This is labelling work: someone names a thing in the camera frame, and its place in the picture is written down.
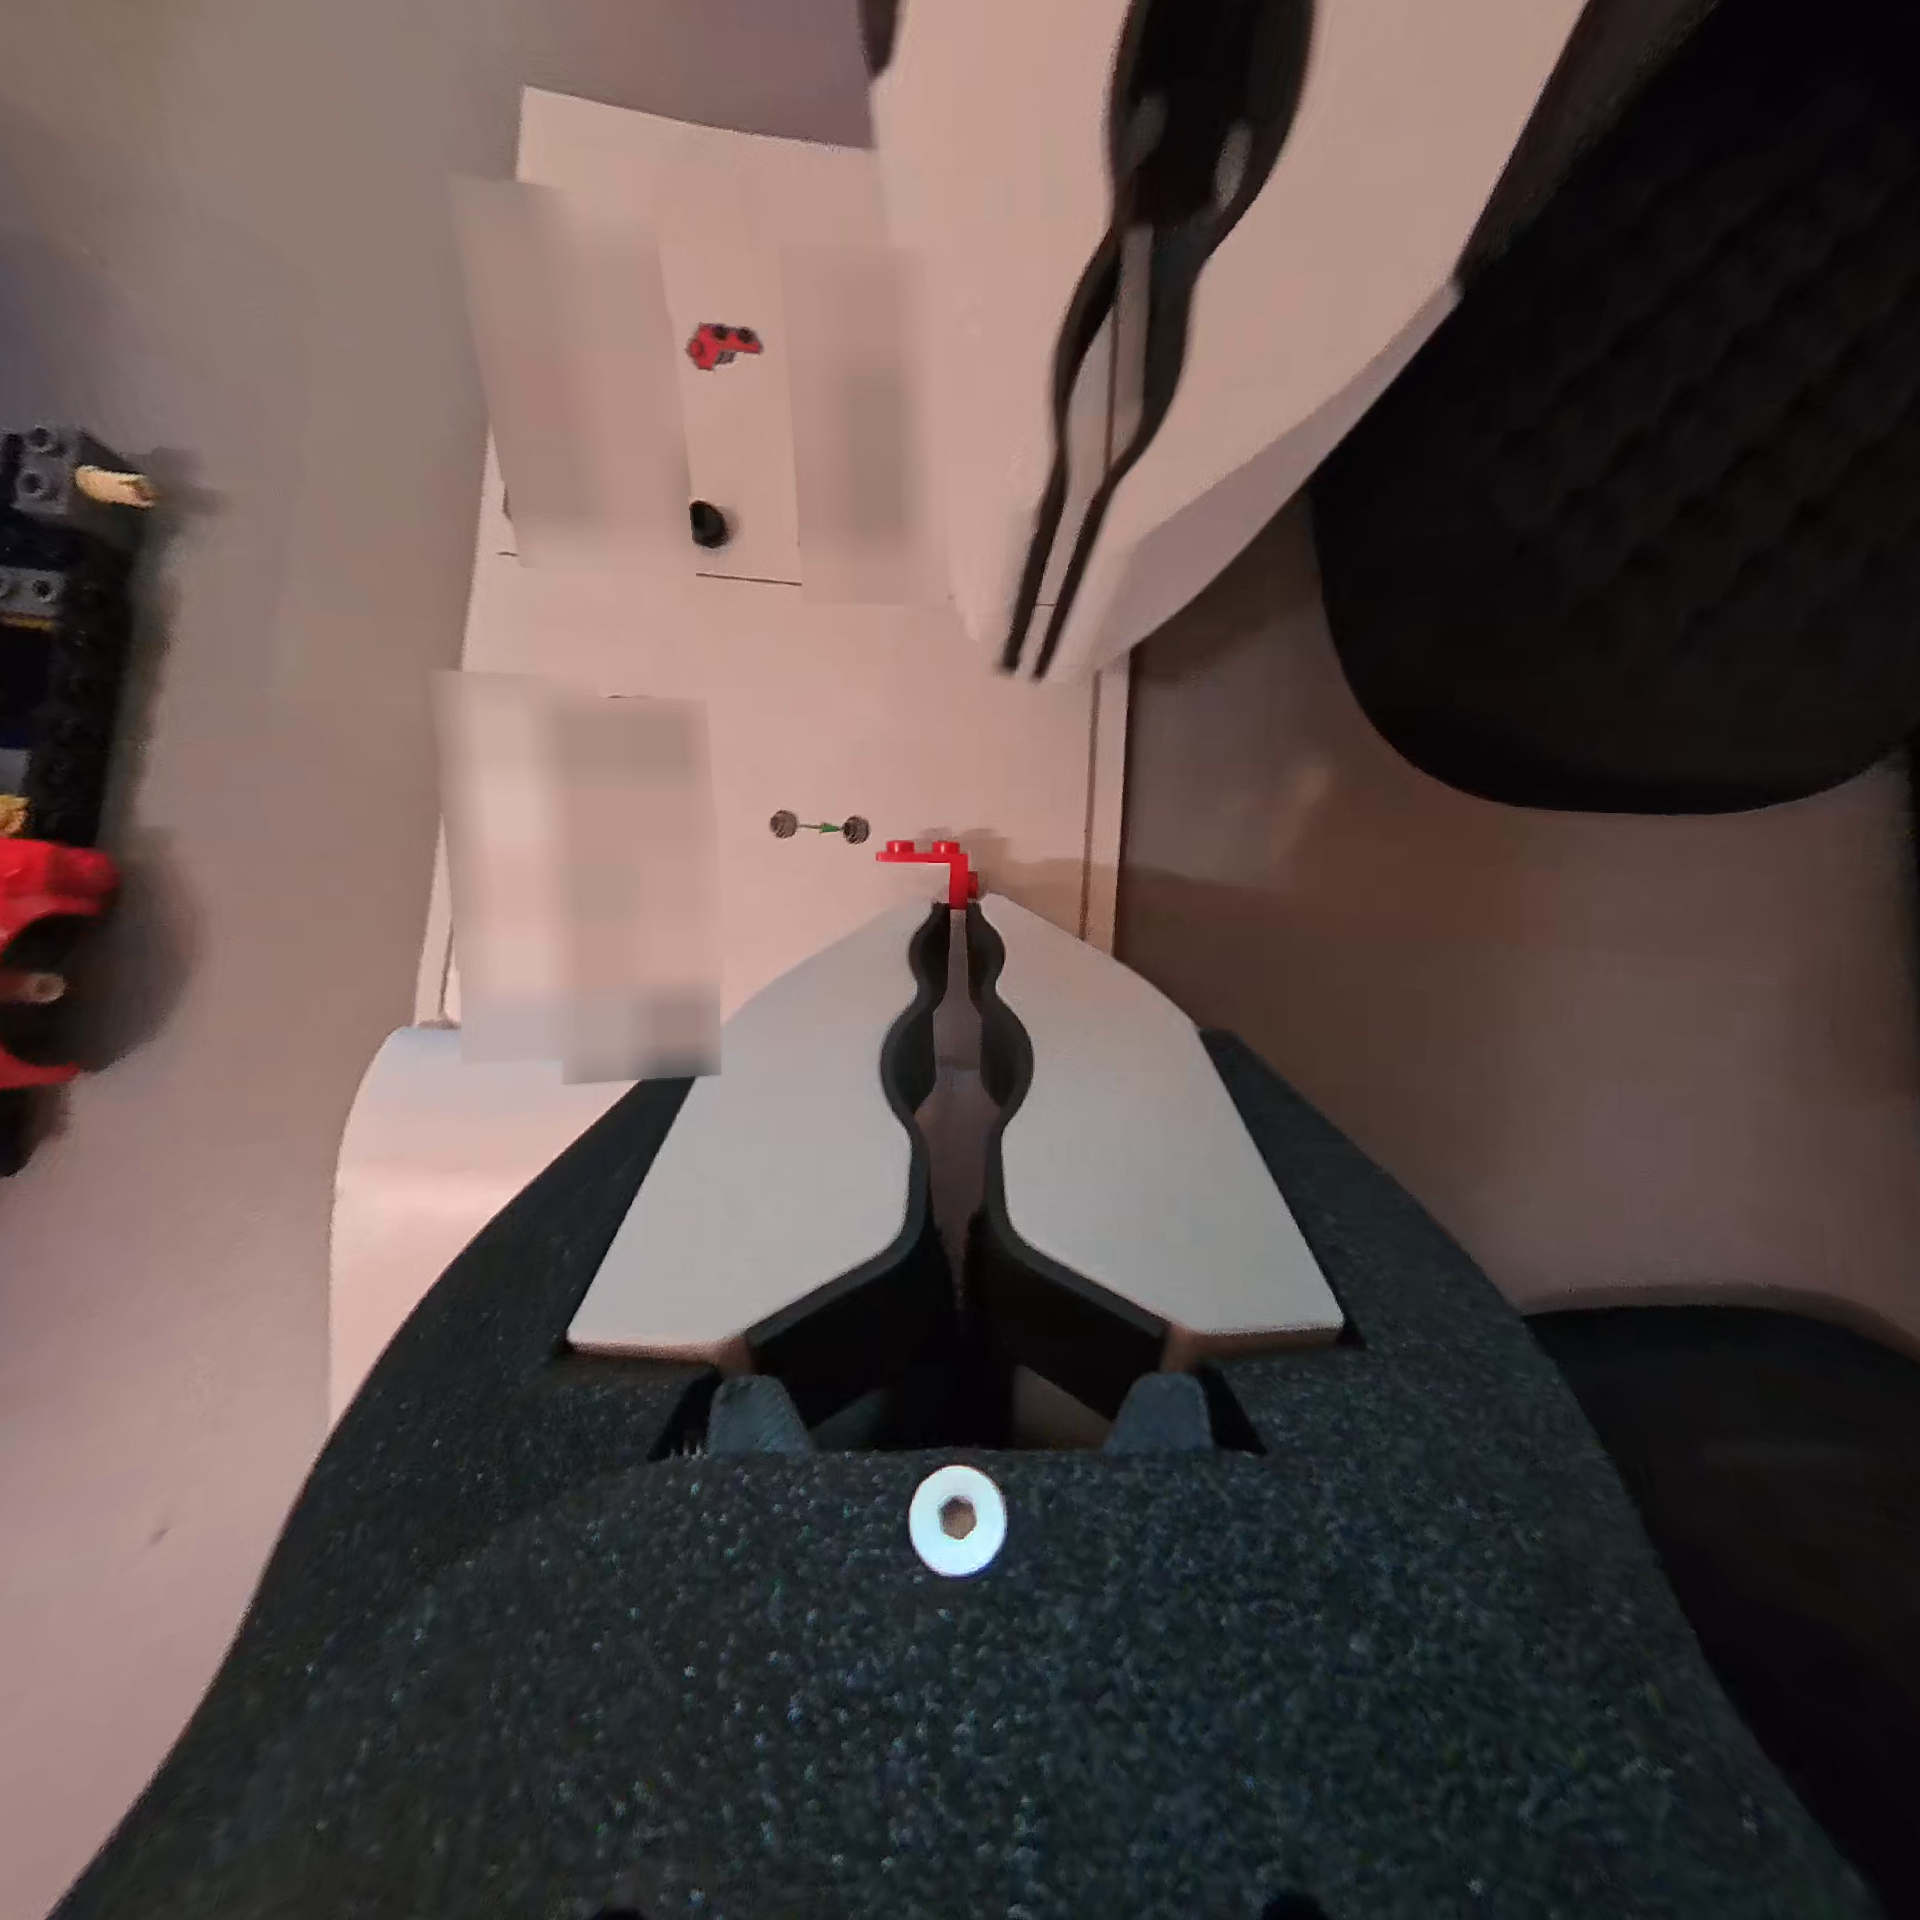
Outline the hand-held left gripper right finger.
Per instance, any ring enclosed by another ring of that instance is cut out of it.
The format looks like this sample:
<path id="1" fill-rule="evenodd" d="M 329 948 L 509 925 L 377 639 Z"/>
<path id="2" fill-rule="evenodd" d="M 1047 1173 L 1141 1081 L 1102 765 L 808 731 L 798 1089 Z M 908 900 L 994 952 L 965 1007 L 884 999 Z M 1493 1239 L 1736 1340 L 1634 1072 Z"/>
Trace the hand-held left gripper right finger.
<path id="1" fill-rule="evenodd" d="M 969 906 L 996 1102 L 971 1307 L 1016 1365 L 1207 1365 L 1347 1315 L 1196 1022 L 1006 896 Z"/>

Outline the red and black lego car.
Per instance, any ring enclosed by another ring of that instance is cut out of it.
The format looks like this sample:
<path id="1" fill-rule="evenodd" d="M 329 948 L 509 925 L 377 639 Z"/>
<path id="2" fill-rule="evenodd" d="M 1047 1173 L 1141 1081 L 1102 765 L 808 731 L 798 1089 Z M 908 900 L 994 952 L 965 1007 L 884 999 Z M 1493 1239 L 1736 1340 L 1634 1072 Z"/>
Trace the red and black lego car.
<path id="1" fill-rule="evenodd" d="M 152 509 L 94 435 L 4 432 L 4 1177 L 81 1075 L 73 972 L 120 895 L 102 819 Z"/>

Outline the black rounded object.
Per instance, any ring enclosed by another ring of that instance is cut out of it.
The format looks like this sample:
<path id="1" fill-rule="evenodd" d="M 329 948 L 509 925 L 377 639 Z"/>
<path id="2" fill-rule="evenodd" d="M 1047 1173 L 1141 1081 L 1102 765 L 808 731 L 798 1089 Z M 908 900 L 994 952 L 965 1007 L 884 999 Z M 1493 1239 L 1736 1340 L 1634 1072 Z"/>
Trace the black rounded object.
<path id="1" fill-rule="evenodd" d="M 1365 721 L 1474 798 L 1732 812 L 1918 735 L 1918 3 L 1653 3 L 1309 482 Z"/>
<path id="2" fill-rule="evenodd" d="M 1779 1307 L 1566 1307 L 1531 1333 L 1766 1754 L 1827 1822 L 1918 1825 L 1918 1358 Z"/>

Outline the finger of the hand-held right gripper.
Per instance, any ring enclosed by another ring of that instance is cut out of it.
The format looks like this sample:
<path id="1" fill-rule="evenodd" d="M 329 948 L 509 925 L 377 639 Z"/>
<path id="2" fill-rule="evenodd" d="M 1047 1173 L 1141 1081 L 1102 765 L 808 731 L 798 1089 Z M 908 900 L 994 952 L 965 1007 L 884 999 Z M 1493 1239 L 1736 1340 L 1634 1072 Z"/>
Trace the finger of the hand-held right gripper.
<path id="1" fill-rule="evenodd" d="M 1582 3 L 1132 3 L 1054 354 L 1042 676 L 1128 657 L 1454 307 Z"/>
<path id="2" fill-rule="evenodd" d="M 1108 227 L 1117 3 L 872 3 L 871 118 L 917 274 L 935 526 L 999 662 L 1054 467 L 1054 351 Z"/>

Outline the lego instruction booklet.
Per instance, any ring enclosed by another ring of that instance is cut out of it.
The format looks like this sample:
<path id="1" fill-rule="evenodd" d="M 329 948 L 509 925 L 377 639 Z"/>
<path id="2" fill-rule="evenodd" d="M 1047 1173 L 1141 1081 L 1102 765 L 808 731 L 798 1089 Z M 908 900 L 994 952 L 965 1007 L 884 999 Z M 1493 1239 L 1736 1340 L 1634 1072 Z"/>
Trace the lego instruction booklet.
<path id="1" fill-rule="evenodd" d="M 872 860 L 887 838 L 961 844 L 990 896 L 1096 948 L 1114 920 L 1088 895 L 1114 877 L 1126 689 L 999 676 L 942 586 L 920 289 L 876 153 L 526 89 L 517 175 L 454 181 L 452 214 L 503 425 L 434 679 L 425 1021 L 374 1054 L 337 1160 L 337 1421 L 619 1098 L 663 1093 L 669 1127 L 741 1003 L 942 905 L 939 875 Z M 697 498 L 733 519 L 725 551 L 689 541 Z M 816 1425 L 942 1358 L 925 1148 L 908 1252 L 743 1352 L 659 1362 L 769 1372 Z M 562 1355 L 612 1355 L 567 1346 L 577 1306 Z"/>

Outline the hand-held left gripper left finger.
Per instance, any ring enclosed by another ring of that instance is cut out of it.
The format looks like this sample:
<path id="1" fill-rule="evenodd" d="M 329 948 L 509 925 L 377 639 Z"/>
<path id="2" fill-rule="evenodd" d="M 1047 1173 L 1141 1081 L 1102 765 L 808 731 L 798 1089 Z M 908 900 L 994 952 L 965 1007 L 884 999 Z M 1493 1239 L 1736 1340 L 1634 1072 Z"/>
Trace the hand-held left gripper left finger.
<path id="1" fill-rule="evenodd" d="M 722 1031 L 571 1327 L 577 1352 L 716 1358 L 925 1221 L 917 1111 L 951 914 L 904 900 L 801 960 Z"/>

